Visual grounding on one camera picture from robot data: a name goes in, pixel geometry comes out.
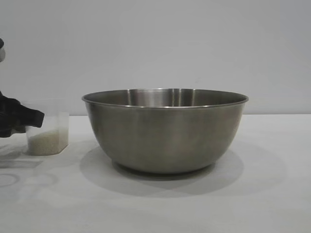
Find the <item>bowl rim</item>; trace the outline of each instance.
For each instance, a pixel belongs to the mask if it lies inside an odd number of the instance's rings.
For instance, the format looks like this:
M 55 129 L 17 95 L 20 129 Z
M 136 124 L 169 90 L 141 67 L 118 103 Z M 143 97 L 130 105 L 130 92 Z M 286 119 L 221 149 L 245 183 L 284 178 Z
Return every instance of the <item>bowl rim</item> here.
M 87 98 L 91 95 L 104 93 L 104 92 L 117 92 L 117 91 L 145 91 L 145 90 L 198 90 L 198 91 L 211 91 L 211 92 L 223 92 L 223 93 L 230 93 L 241 96 L 244 100 L 233 102 L 233 103 L 223 103 L 223 104 L 213 104 L 213 105 L 199 105 L 199 106 L 157 106 L 157 107 L 150 107 L 150 106 L 138 106 L 138 105 L 124 105 L 124 104 L 114 104 L 114 103 L 103 103 L 103 102 L 96 102 L 92 100 L 88 100 Z M 82 100 L 87 103 L 92 103 L 96 105 L 102 106 L 110 106 L 110 107 L 124 107 L 124 108 L 144 108 L 144 109 L 193 109 L 193 108 L 215 108 L 215 107 L 224 107 L 224 106 L 232 106 L 232 105 L 239 105 L 248 102 L 249 98 L 246 95 L 230 92 L 230 91 L 220 91 L 220 90 L 209 90 L 209 89 L 191 89 L 191 88 L 137 88 L 137 89 L 119 89 L 119 90 L 107 90 L 107 91 L 99 91 L 86 94 L 82 96 Z

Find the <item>black object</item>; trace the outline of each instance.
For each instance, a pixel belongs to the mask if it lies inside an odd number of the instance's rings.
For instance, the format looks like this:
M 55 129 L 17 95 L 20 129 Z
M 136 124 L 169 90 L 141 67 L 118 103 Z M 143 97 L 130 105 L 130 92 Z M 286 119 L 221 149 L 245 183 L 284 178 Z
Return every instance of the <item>black object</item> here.
M 0 38 L 0 49 L 2 49 L 3 46 L 4 46 L 4 42 L 3 42 L 3 40 Z
M 26 126 L 40 128 L 43 118 L 43 112 L 27 108 L 18 100 L 7 98 L 0 92 L 0 138 L 25 133 Z

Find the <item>mixing bowl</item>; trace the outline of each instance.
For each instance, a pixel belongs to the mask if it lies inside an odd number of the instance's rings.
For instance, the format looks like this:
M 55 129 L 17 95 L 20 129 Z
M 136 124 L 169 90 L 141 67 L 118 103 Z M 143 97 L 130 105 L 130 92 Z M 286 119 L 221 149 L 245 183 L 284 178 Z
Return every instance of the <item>mixing bowl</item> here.
M 213 164 L 228 149 L 248 97 L 198 89 L 132 89 L 83 96 L 98 143 L 116 163 L 173 174 Z

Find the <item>clear plastic cup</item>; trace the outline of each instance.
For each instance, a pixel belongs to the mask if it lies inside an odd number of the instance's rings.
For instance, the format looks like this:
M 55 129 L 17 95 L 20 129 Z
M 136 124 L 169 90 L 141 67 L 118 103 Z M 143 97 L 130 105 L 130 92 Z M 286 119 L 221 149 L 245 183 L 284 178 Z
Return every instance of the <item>clear plastic cup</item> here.
M 68 145 L 69 113 L 63 99 L 33 100 L 26 107 L 45 114 L 41 128 L 26 127 L 30 155 L 59 154 Z

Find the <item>bowl base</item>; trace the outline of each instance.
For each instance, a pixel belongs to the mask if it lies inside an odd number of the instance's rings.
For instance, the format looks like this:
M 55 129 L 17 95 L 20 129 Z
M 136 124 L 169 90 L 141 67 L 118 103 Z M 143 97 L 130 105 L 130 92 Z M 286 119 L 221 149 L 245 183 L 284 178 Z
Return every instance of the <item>bowl base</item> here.
M 145 172 L 145 171 L 135 170 L 135 169 L 121 165 L 114 161 L 112 161 L 112 165 L 122 175 L 139 176 L 139 177 L 160 179 L 160 180 L 162 179 L 163 180 L 179 180 L 179 179 L 184 179 L 184 178 L 199 175 L 199 174 L 208 174 L 215 167 L 215 163 L 213 163 L 211 165 L 208 165 L 206 167 L 193 170 L 193 171 L 179 172 L 179 173 L 154 173 L 154 172 Z

